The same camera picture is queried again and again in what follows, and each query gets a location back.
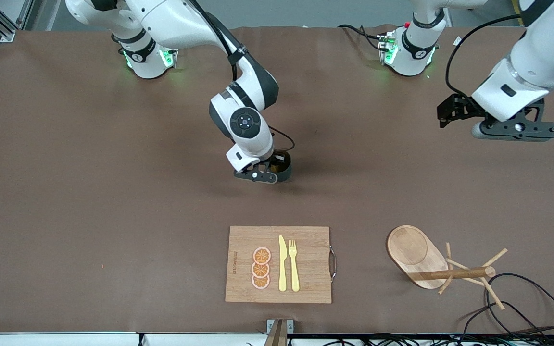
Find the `brown table surface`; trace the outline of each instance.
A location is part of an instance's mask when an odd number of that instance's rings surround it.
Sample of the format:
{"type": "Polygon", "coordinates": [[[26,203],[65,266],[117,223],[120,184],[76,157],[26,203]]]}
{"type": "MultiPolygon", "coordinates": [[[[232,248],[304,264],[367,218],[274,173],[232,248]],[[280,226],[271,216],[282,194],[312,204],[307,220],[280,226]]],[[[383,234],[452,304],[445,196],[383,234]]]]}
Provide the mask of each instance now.
{"type": "MultiPolygon", "coordinates": [[[[343,29],[235,30],[281,87],[264,117],[297,142],[279,185],[232,177],[231,143],[207,114],[229,82],[217,48],[185,50],[179,70],[148,81],[107,32],[19,32],[0,46],[0,331],[253,332],[267,318],[302,333],[461,331],[483,290],[411,283],[385,249],[403,224],[449,241],[465,265],[507,247],[497,271],[554,295],[554,140],[477,140],[476,120],[438,127],[444,67],[466,31],[447,29],[433,64],[402,77],[343,29]],[[231,225],[330,226],[333,303],[226,303],[231,225]]],[[[521,33],[472,37],[454,85],[472,92],[521,33]]],[[[508,278],[495,290],[554,324],[536,289],[508,278]]],[[[501,330],[483,315],[470,331],[501,330]]]]}

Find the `toy orange slice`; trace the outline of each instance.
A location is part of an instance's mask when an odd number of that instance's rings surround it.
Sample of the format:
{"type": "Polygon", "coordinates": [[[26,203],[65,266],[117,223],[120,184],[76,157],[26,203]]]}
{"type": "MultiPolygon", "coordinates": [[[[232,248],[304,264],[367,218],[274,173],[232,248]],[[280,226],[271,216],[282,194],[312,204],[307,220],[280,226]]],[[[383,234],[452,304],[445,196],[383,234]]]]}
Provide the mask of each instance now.
{"type": "Polygon", "coordinates": [[[268,284],[271,283],[271,277],[266,276],[266,278],[256,278],[255,276],[251,277],[251,283],[253,284],[253,287],[257,289],[265,289],[268,287],[268,284]]]}
{"type": "Polygon", "coordinates": [[[256,278],[259,278],[259,279],[266,278],[269,271],[270,271],[270,268],[268,267],[268,264],[258,264],[254,262],[251,265],[251,273],[256,278]]]}
{"type": "Polygon", "coordinates": [[[268,263],[271,260],[271,252],[266,249],[264,246],[258,247],[253,252],[253,261],[260,265],[268,263]]]}

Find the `white robotic arm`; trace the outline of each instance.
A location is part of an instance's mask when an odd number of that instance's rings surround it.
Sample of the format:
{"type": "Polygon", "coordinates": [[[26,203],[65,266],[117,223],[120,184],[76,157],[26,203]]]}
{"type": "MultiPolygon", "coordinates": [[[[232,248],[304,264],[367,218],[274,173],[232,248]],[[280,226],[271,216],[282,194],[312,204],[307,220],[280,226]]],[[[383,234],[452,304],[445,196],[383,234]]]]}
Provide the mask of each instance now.
{"type": "Polygon", "coordinates": [[[475,138],[545,142],[554,123],[542,122],[543,97],[554,90],[554,0],[521,0],[527,30],[472,97],[454,94],[438,106],[440,127],[483,116],[475,138]],[[525,118],[536,112],[535,120],[525,118]]]}
{"type": "Polygon", "coordinates": [[[207,44],[222,49],[242,74],[211,99],[209,115],[234,142],[227,158],[235,177],[269,184],[290,177],[290,156],[274,151],[270,128],[260,114],[277,100],[277,82],[195,0],[66,0],[66,5],[80,22],[110,29],[130,68],[143,78],[158,77],[172,66],[171,49],[207,44]]]}
{"type": "Polygon", "coordinates": [[[435,44],[444,28],[444,7],[473,9],[487,0],[410,0],[414,15],[408,27],[401,26],[381,37],[382,63],[404,76],[415,76],[431,63],[435,44]]]}

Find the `plastic knife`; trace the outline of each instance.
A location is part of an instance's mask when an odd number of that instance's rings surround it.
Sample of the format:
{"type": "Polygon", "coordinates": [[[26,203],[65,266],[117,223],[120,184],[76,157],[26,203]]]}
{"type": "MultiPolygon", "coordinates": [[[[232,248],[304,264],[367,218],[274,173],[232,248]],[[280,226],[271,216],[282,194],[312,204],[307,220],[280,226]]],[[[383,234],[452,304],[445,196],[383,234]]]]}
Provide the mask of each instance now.
{"type": "Polygon", "coordinates": [[[286,258],[288,258],[288,248],[283,236],[279,236],[279,290],[285,292],[288,289],[286,283],[286,258]]]}

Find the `plastic fork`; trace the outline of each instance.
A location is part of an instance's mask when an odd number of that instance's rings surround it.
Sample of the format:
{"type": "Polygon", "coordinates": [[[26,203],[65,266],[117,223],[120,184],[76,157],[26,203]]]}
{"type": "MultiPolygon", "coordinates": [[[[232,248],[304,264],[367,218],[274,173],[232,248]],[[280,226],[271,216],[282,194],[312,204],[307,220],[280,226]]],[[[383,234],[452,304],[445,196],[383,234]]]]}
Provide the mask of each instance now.
{"type": "Polygon", "coordinates": [[[288,254],[292,259],[292,290],[298,292],[301,284],[299,283],[299,270],[296,269],[296,241],[288,240],[288,254]]]}

